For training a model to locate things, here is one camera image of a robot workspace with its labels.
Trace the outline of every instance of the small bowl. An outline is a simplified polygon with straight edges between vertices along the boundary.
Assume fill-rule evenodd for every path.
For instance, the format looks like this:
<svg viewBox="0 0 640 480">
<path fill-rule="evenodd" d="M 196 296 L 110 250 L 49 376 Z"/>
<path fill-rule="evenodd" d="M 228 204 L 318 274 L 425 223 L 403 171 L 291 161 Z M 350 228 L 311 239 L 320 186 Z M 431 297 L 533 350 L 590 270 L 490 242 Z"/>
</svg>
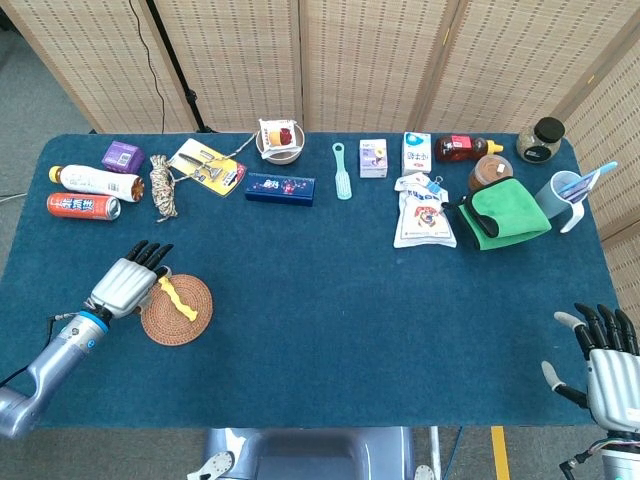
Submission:
<svg viewBox="0 0 640 480">
<path fill-rule="evenodd" d="M 304 132 L 297 123 L 294 128 L 296 129 L 296 146 L 300 147 L 300 150 L 297 152 L 274 152 L 270 157 L 265 158 L 267 162 L 273 163 L 274 165 L 288 165 L 295 162 L 296 158 L 300 156 L 302 149 L 304 148 Z M 260 135 L 260 133 L 256 135 L 256 147 L 258 147 L 258 151 L 260 152 L 260 155 L 262 155 L 262 152 L 264 152 L 264 145 L 262 143 L 262 135 Z"/>
</svg>

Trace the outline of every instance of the white box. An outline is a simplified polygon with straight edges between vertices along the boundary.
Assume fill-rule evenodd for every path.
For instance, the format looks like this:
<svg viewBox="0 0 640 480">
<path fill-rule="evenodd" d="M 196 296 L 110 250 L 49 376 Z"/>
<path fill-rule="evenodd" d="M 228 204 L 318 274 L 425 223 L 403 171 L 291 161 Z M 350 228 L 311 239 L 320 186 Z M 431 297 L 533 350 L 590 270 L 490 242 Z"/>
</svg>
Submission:
<svg viewBox="0 0 640 480">
<path fill-rule="evenodd" d="M 388 163 L 384 138 L 360 140 L 360 178 L 386 178 Z"/>
<path fill-rule="evenodd" d="M 402 139 L 402 176 L 431 172 L 431 135 L 405 132 Z"/>
</svg>

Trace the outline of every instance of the blue table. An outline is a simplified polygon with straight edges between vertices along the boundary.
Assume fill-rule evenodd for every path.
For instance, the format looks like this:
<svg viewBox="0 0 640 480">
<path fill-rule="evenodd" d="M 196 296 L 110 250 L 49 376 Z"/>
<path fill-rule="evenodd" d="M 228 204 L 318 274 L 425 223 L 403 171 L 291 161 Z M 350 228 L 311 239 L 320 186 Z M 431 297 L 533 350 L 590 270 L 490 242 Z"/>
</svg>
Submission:
<svg viewBox="0 0 640 480">
<path fill-rule="evenodd" d="M 571 146 L 547 165 L 517 159 L 515 175 L 536 192 L 560 169 L 577 171 Z M 590 212 L 568 235 L 557 228 L 528 243 L 478 252 L 449 214 L 458 248 L 395 250 L 401 135 L 307 136 L 287 167 L 253 146 L 238 160 L 250 171 L 317 178 L 311 208 L 248 202 L 242 186 L 220 198 L 178 184 L 179 217 L 156 224 L 147 190 L 115 222 L 55 218 L 46 197 L 52 165 L 99 166 L 114 139 L 147 155 L 173 154 L 189 137 L 223 153 L 245 134 L 64 135 L 40 157 L 0 284 L 0 372 L 41 348 L 45 318 L 75 311 L 111 264 L 140 239 L 174 243 L 165 262 L 201 278 L 215 297 L 208 330 L 189 345 L 149 340 L 131 316 L 58 392 L 51 426 L 319 427 L 548 425 L 589 423 L 553 395 L 540 361 L 584 387 L 573 335 L 553 320 L 574 301 L 612 307 L 616 297 Z M 387 179 L 358 178 L 360 138 L 386 138 Z M 353 198 L 335 195 L 331 145 L 345 144 Z M 456 199 L 471 163 L 434 164 Z M 150 165 L 141 173 L 148 181 Z M 12 382 L 27 389 L 26 377 Z"/>
</svg>

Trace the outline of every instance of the robotic arm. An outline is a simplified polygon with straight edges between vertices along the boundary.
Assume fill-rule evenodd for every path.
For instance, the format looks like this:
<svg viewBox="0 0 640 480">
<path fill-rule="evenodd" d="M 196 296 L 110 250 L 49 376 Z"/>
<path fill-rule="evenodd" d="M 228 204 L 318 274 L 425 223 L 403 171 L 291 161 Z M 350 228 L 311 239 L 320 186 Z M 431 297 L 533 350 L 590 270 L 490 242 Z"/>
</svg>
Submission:
<svg viewBox="0 0 640 480">
<path fill-rule="evenodd" d="M 560 469 L 565 478 L 574 480 L 572 470 L 601 451 L 606 480 L 639 479 L 640 352 L 633 323 L 623 311 L 614 314 L 598 305 L 603 329 L 594 310 L 579 303 L 575 306 L 587 323 L 565 312 L 556 312 L 554 317 L 578 339 L 586 361 L 588 393 L 560 380 L 549 362 L 542 362 L 542 372 L 552 391 L 591 412 L 593 420 L 607 431 L 607 438 L 560 464 Z"/>
<path fill-rule="evenodd" d="M 14 375 L 0 382 L 1 436 L 16 438 L 33 430 L 58 387 L 107 334 L 109 322 L 133 312 L 156 280 L 169 273 L 167 267 L 156 267 L 173 245 L 147 243 L 139 242 L 111 267 L 85 301 L 84 310 L 26 367 L 36 387 L 31 397 L 6 386 Z"/>
</svg>

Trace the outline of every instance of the woven coaster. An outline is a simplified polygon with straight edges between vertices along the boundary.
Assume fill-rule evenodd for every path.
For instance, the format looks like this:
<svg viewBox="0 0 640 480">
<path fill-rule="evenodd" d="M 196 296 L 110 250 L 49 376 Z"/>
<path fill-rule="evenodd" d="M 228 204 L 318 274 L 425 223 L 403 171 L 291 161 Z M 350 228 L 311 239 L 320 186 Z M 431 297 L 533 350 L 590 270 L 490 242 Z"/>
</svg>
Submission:
<svg viewBox="0 0 640 480">
<path fill-rule="evenodd" d="M 151 289 L 151 304 L 142 312 L 142 327 L 149 338 L 161 345 L 177 346 L 195 340 L 213 316 L 213 298 L 207 286 L 191 275 L 173 275 L 170 279 L 180 300 L 198 312 L 191 322 L 180 313 L 167 292 L 156 283 Z"/>
</svg>

